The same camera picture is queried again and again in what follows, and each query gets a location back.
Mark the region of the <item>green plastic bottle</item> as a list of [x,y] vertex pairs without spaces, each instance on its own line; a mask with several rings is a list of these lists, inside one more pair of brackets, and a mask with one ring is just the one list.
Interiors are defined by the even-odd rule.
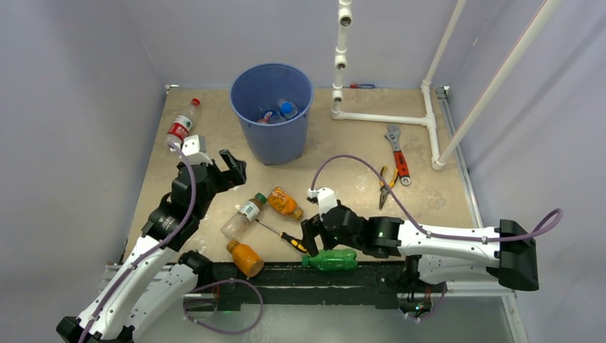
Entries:
[[303,267],[322,272],[347,271],[357,268],[357,253],[352,249],[322,250],[316,256],[303,256]]

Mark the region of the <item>orange pouch gold cap bottle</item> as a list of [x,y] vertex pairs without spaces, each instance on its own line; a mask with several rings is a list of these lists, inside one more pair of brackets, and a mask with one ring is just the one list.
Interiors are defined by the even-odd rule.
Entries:
[[275,187],[270,192],[267,202],[271,208],[281,215],[292,217],[297,221],[299,221],[304,214],[304,210],[298,205],[296,200],[288,195],[281,187]]

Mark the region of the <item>large Pepsi bottle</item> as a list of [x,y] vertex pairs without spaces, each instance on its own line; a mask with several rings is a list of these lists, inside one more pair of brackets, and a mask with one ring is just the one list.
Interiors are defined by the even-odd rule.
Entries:
[[284,121],[284,117],[277,111],[267,110],[257,121],[259,124],[279,124]]

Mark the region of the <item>small Pepsi bottle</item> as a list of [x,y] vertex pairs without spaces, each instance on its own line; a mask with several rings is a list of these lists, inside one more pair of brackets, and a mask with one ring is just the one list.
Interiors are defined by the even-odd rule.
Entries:
[[286,119],[290,120],[299,114],[299,109],[296,104],[286,99],[279,99],[277,102],[279,113]]

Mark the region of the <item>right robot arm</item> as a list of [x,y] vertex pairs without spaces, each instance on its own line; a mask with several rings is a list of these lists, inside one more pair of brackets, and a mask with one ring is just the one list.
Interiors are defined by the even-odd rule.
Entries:
[[455,239],[454,229],[428,226],[423,232],[410,220],[397,217],[356,215],[338,204],[300,224],[303,245],[312,256],[337,245],[378,259],[415,257],[417,262],[401,272],[403,285],[412,291],[426,284],[487,275],[506,288],[537,291],[536,241],[517,222],[503,219],[498,227],[471,229],[470,236]]

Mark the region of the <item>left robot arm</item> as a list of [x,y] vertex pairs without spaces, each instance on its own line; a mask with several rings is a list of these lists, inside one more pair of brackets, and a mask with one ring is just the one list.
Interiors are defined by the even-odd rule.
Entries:
[[136,342],[158,317],[188,291],[205,292],[212,262],[190,251],[161,281],[154,278],[199,228],[213,198],[245,184],[245,161],[220,151],[227,165],[182,153],[171,191],[149,215],[130,255],[99,296],[78,316],[64,317],[56,331],[65,342]]

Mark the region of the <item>blue plastic bin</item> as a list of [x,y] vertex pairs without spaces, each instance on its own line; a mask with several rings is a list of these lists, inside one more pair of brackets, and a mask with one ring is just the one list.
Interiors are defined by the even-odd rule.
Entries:
[[288,64],[254,66],[236,78],[229,99],[261,163],[287,164],[302,155],[314,100],[305,73]]

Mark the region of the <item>black yellow screwdriver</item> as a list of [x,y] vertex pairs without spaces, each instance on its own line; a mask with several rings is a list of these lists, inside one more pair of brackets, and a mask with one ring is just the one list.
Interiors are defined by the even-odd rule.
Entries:
[[285,242],[287,242],[290,246],[294,247],[297,251],[306,254],[308,251],[305,248],[305,246],[303,245],[302,241],[296,237],[293,237],[283,231],[279,231],[278,229],[275,229],[274,227],[260,221],[259,219],[255,219],[255,221],[259,224],[261,224],[263,227],[271,230],[272,232],[276,233],[279,235],[280,239],[284,240]]

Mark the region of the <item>green cap tea bottle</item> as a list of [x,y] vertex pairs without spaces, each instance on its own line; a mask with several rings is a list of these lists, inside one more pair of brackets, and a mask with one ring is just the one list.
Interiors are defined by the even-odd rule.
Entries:
[[237,212],[220,229],[220,232],[229,239],[237,239],[257,218],[266,203],[267,198],[262,193],[256,193],[240,206]]

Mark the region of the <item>red label clear bottle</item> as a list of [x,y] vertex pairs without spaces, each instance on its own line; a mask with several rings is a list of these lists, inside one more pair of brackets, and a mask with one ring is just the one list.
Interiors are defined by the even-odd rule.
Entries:
[[182,146],[184,140],[189,136],[189,132],[194,126],[194,117],[196,116],[200,105],[200,100],[198,98],[193,98],[186,106],[180,109],[165,134],[164,142],[166,144]]

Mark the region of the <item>orange juice bottle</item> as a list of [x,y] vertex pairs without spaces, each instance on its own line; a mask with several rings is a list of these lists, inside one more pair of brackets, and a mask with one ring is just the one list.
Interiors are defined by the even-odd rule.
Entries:
[[255,277],[264,267],[264,260],[248,245],[236,239],[231,240],[227,246],[234,264],[249,278]]

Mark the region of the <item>red blue screwdriver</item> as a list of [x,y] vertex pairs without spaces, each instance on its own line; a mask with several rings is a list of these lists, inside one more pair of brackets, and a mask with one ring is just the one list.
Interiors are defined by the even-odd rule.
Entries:
[[348,89],[375,89],[376,86],[374,84],[349,84],[344,86]]

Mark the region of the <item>yellow handled pliers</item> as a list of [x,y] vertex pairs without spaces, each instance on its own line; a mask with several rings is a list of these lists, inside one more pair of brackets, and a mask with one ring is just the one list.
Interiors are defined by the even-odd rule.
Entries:
[[379,196],[378,209],[383,210],[385,202],[387,201],[387,197],[389,195],[389,191],[396,184],[399,177],[398,177],[397,171],[394,171],[391,178],[388,178],[387,177],[387,166],[383,166],[381,168],[380,175],[385,181],[388,181],[388,183],[380,182],[380,196]]

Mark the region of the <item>red handled adjustable wrench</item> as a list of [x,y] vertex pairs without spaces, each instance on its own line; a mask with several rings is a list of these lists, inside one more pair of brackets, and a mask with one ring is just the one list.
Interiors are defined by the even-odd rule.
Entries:
[[402,185],[408,187],[411,184],[411,179],[404,153],[399,145],[400,134],[400,128],[394,124],[390,124],[387,126],[387,133],[384,135],[384,137],[391,145],[397,176]]

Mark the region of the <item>white PVC pipe frame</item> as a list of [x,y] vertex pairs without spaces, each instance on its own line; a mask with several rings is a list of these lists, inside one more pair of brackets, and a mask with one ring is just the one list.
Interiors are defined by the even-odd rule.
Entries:
[[506,55],[504,61],[497,68],[494,76],[490,79],[485,89],[481,92],[478,100],[472,106],[469,114],[456,130],[443,151],[439,149],[437,135],[437,120],[432,105],[431,89],[433,76],[442,60],[445,49],[451,39],[455,27],[460,20],[461,14],[465,8],[466,1],[459,0],[449,18],[448,24],[442,35],[440,43],[434,54],[433,60],[429,69],[420,85],[420,92],[424,100],[425,115],[423,117],[407,117],[407,116],[387,116],[379,114],[363,114],[343,111],[341,103],[344,100],[344,71],[348,66],[347,63],[347,37],[349,28],[352,24],[352,2],[339,0],[337,11],[338,34],[337,44],[334,48],[334,81],[332,84],[332,107],[331,118],[333,120],[355,120],[355,121],[372,121],[384,122],[389,124],[409,124],[418,125],[426,128],[429,134],[429,143],[431,148],[431,163],[432,168],[436,171],[441,170],[450,156],[455,152],[465,134],[470,130],[471,126],[477,120],[477,117],[484,111],[492,97],[500,89],[506,78],[510,75],[514,67],[518,64],[524,53],[529,48],[530,44],[535,40],[541,32],[545,24],[552,18],[561,4],[557,0],[543,1],[537,12],[534,14],[529,24],[525,27],[520,37],[513,44],[512,48]]

